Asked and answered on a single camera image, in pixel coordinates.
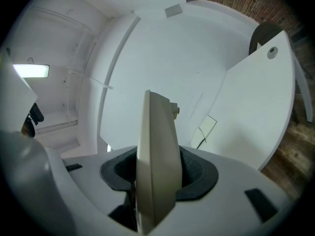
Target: black rubber pad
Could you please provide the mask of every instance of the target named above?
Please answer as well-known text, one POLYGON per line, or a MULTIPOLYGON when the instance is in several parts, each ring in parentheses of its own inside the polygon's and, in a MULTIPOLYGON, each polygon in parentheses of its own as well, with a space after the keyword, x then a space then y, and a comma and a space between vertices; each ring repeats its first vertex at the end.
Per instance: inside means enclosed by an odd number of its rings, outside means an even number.
POLYGON ((258 213, 262 222, 266 222, 278 212, 278 210, 262 193, 262 191, 258 189, 252 189, 245 191, 245 194, 250 200, 256 212, 258 213))
POLYGON ((76 163, 76 164, 68 165, 65 168, 67 169, 67 171, 74 171, 74 170, 80 169, 82 167, 83 166, 81 164, 76 163))

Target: beige plastic part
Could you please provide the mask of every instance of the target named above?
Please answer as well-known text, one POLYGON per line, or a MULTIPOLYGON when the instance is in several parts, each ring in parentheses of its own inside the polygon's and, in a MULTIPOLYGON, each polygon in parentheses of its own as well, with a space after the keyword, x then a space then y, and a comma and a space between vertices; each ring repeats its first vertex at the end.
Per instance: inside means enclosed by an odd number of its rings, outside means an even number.
POLYGON ((175 109, 177 104, 169 99, 145 92, 136 166, 137 224, 142 234, 149 233, 171 211, 176 191, 182 188, 175 109))

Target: screw hole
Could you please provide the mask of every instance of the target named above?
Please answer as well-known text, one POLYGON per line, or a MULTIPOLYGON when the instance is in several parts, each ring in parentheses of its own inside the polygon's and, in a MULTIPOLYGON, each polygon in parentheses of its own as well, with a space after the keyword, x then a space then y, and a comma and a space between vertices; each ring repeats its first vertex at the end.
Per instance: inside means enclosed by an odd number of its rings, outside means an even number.
POLYGON ((278 54, 278 48, 277 47, 271 47, 267 53, 268 59, 273 59, 278 54))

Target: white cable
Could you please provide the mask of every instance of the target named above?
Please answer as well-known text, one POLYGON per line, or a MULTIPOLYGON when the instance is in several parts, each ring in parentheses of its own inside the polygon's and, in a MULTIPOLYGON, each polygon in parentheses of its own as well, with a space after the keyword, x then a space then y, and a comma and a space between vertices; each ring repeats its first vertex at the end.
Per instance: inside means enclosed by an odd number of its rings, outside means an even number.
POLYGON ((88 79, 90 79, 91 81, 94 81, 95 83, 101 85, 103 88, 106 88, 106 89, 113 89, 113 87, 111 87, 111 86, 109 86, 109 85, 106 85, 106 84, 103 84, 102 82, 97 81, 96 79, 93 79, 93 78, 90 77, 90 76, 85 76, 85 75, 82 74, 82 73, 78 73, 78 72, 73 71, 73 70, 68 70, 68 74, 74 74, 74 75, 78 75, 78 76, 81 76, 81 77, 85 77, 85 78, 88 78, 88 79))

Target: ceiling light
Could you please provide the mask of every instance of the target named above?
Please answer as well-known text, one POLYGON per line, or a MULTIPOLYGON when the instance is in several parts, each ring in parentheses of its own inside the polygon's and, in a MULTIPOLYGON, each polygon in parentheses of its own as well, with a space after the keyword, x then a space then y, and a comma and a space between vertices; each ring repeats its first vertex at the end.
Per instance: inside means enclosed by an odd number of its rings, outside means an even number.
POLYGON ((48 65, 16 64, 13 65, 17 73, 22 78, 47 78, 49 72, 48 65))

